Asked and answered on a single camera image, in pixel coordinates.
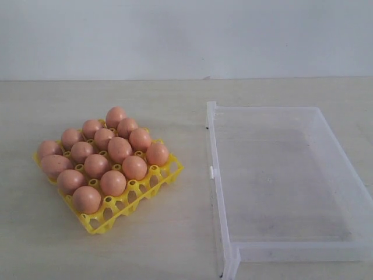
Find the brown speckled egg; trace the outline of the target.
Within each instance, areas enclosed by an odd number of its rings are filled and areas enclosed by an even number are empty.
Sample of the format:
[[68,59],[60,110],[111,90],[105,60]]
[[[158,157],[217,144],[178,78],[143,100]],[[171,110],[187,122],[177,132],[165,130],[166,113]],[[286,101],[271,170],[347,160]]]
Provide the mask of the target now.
[[106,151],[109,141],[115,137],[113,131],[107,128],[100,128],[94,135],[94,143],[100,151]]
[[117,126],[117,134],[119,137],[129,139],[131,132],[138,128],[138,124],[134,118],[124,118]]
[[103,174],[108,172],[110,169],[110,163],[103,155],[89,155],[84,162],[85,173],[91,179],[101,179]]
[[86,158],[95,153],[93,146],[87,142],[77,142],[71,148],[71,157],[76,163],[83,164]]

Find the brown speckled egg front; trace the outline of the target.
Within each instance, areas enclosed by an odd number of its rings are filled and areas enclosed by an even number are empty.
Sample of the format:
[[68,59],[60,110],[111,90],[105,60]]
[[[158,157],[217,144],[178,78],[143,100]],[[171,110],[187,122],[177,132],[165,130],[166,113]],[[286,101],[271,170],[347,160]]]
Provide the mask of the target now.
[[85,173],[91,179],[101,179],[103,174],[108,172],[110,169],[110,163],[103,155],[89,155],[84,162]]

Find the yellow plastic egg tray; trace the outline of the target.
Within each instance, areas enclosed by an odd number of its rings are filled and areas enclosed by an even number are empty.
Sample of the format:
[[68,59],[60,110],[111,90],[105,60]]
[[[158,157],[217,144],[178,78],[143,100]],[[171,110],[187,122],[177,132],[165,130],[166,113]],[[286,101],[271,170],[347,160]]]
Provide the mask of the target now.
[[[105,124],[105,120],[99,120],[103,127],[107,128]],[[118,137],[117,130],[115,128],[107,128],[114,132],[115,137]],[[90,143],[94,150],[94,154],[103,155],[105,158],[108,159],[111,169],[110,170],[117,170],[124,175],[122,164],[114,163],[107,150],[99,150],[95,143],[94,139],[86,139],[84,137],[84,142]],[[183,165],[180,163],[177,157],[173,154],[169,153],[168,161],[163,166],[158,165],[150,165],[146,160],[146,152],[141,151],[134,151],[133,155],[141,157],[147,164],[147,174],[144,179],[142,180],[128,180],[126,178],[126,188],[125,191],[117,196],[113,197],[111,195],[104,195],[101,188],[100,188],[100,180],[96,178],[90,178],[84,170],[84,163],[76,163],[71,157],[71,150],[65,150],[61,144],[61,140],[55,141],[57,142],[63,151],[64,157],[68,158],[74,168],[73,170],[77,170],[81,172],[86,180],[87,186],[91,186],[95,188],[101,195],[101,204],[97,212],[93,214],[85,214],[78,212],[72,203],[72,195],[64,194],[59,188],[58,193],[65,201],[67,206],[71,209],[71,211],[75,214],[75,216],[79,219],[82,226],[90,233],[90,234],[103,234],[110,230],[114,225],[116,219],[120,216],[128,216],[132,214],[140,201],[144,198],[151,199],[153,198],[159,191],[160,187],[163,185],[171,184],[180,174],[181,170],[184,168]],[[159,142],[163,143],[161,139],[154,139],[152,143]],[[37,156],[37,150],[34,152],[33,160],[41,169],[41,160]],[[57,179],[48,178],[48,181],[51,184],[55,184],[57,187]]]

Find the clear plastic box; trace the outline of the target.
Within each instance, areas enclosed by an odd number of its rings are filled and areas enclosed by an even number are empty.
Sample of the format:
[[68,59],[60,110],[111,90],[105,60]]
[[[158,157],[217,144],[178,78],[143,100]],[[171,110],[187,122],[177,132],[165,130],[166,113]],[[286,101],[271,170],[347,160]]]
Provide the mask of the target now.
[[372,260],[372,197],[317,107],[207,103],[221,276],[241,263]]

